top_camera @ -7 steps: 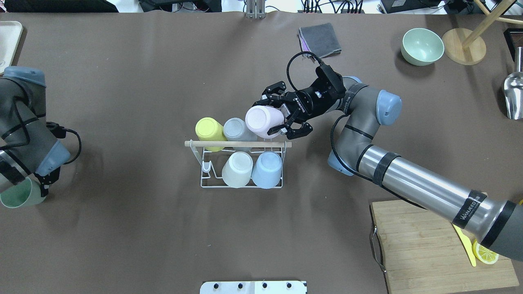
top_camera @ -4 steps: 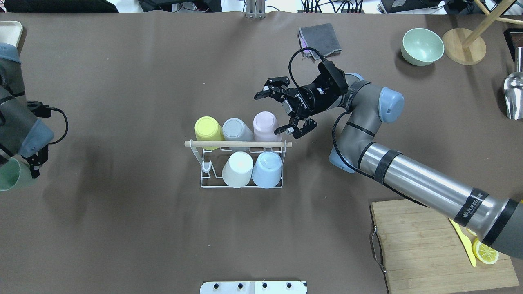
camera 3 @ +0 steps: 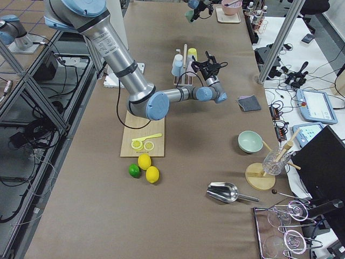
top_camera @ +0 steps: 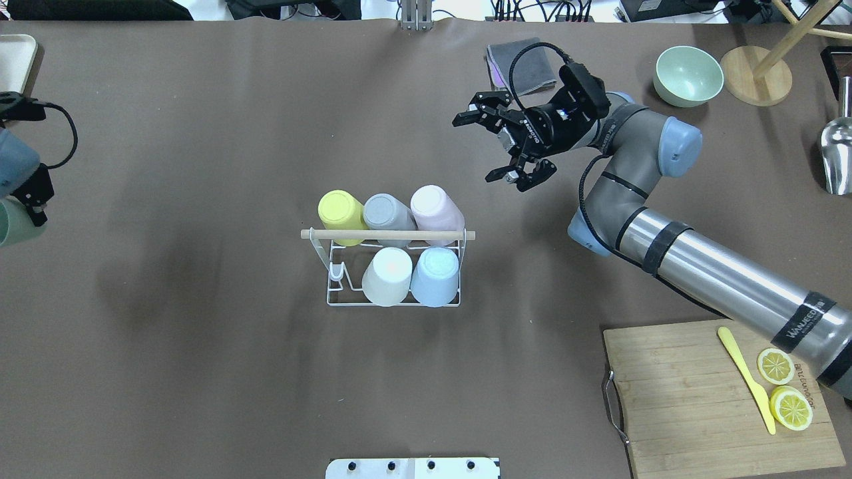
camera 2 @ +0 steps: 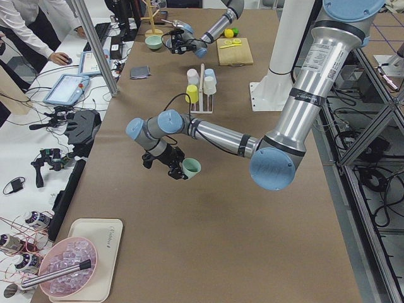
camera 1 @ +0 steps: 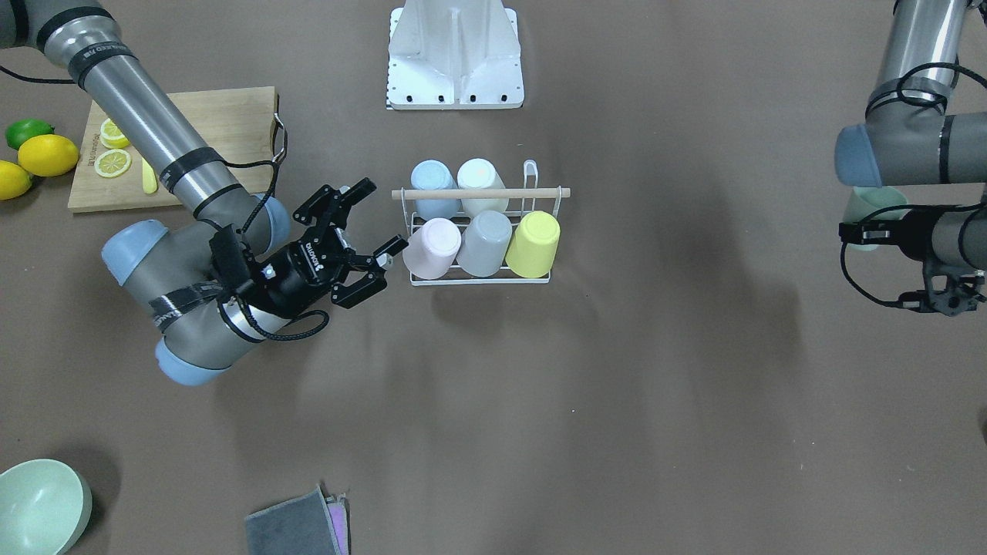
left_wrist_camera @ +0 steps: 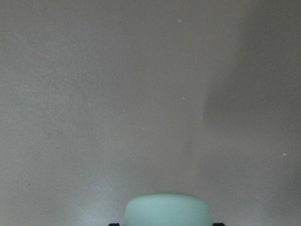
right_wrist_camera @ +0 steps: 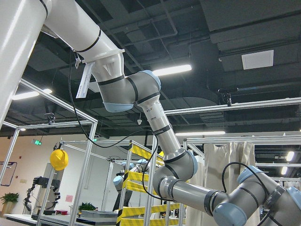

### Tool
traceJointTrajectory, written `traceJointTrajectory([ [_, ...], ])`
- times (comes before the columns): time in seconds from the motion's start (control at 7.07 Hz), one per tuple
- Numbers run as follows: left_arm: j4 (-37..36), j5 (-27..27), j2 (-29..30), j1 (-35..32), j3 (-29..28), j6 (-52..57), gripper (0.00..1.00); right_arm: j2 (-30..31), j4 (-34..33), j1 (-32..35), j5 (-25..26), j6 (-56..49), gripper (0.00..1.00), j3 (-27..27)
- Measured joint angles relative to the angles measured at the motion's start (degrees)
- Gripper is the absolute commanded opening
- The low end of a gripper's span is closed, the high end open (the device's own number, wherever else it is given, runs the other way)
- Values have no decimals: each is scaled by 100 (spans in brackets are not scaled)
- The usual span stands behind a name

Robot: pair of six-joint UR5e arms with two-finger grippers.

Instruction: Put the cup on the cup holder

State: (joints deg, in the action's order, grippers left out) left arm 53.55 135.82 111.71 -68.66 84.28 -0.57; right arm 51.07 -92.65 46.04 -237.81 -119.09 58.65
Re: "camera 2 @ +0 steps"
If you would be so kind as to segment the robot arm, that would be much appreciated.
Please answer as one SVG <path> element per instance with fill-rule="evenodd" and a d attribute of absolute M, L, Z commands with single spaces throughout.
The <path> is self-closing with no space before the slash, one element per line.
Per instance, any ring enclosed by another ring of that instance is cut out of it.
<path fill-rule="evenodd" d="M 133 119 L 126 134 L 144 149 L 144 166 L 150 168 L 158 160 L 168 166 L 171 177 L 185 178 L 183 152 L 165 141 L 170 134 L 182 133 L 248 158 L 250 175 L 262 188 L 287 187 L 306 154 L 305 139 L 343 63 L 353 49 L 366 44 L 371 23 L 382 7 L 382 1 L 323 1 L 312 29 L 313 43 L 278 123 L 260 139 L 172 109 L 148 120 Z"/>
<path fill-rule="evenodd" d="M 244 10 L 244 0 L 222 1 L 227 10 L 200 38 L 194 36 L 194 30 L 191 25 L 181 20 L 171 21 L 174 29 L 168 34 L 170 38 L 164 41 L 163 45 L 172 54 L 184 54 L 193 52 L 198 58 L 203 58 L 208 50 L 208 45 L 214 43 L 223 31 L 238 20 Z"/>

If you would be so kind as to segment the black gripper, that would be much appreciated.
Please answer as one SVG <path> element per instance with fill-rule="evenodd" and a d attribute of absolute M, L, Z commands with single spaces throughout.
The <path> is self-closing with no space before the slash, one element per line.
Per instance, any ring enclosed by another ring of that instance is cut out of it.
<path fill-rule="evenodd" d="M 189 51 L 189 45 L 185 43 L 182 38 L 182 34 L 184 30 L 171 30 L 169 32 L 170 35 L 170 45 L 168 48 L 172 54 L 184 54 Z"/>
<path fill-rule="evenodd" d="M 181 163 L 184 159 L 184 152 L 178 146 L 173 147 L 172 145 L 167 145 L 159 156 L 154 156 L 148 151 L 142 155 L 143 166 L 145 168 L 150 169 L 153 161 L 159 160 L 169 167 L 168 176 L 175 180 L 187 179 L 186 174 L 181 169 Z"/>

